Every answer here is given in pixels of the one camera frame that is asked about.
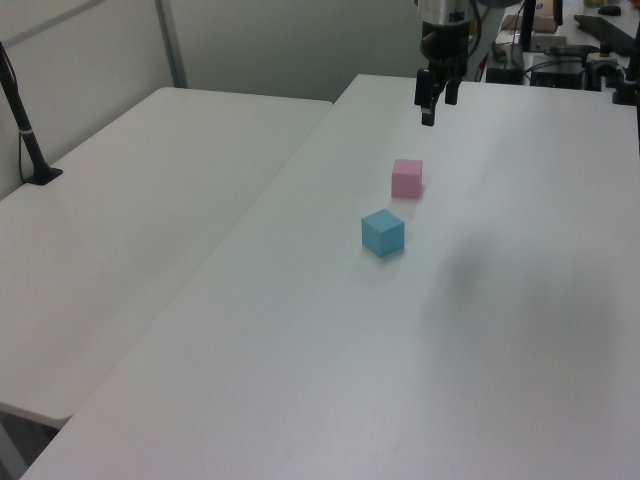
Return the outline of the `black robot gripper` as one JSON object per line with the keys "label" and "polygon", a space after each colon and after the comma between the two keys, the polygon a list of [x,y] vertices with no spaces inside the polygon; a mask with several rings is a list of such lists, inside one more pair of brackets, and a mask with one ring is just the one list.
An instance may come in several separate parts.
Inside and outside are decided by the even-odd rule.
{"label": "black robot gripper", "polygon": [[427,67],[416,75],[414,104],[424,126],[435,123],[434,81],[447,81],[445,103],[456,105],[462,77],[467,73],[470,22],[440,25],[423,22],[420,51]]}

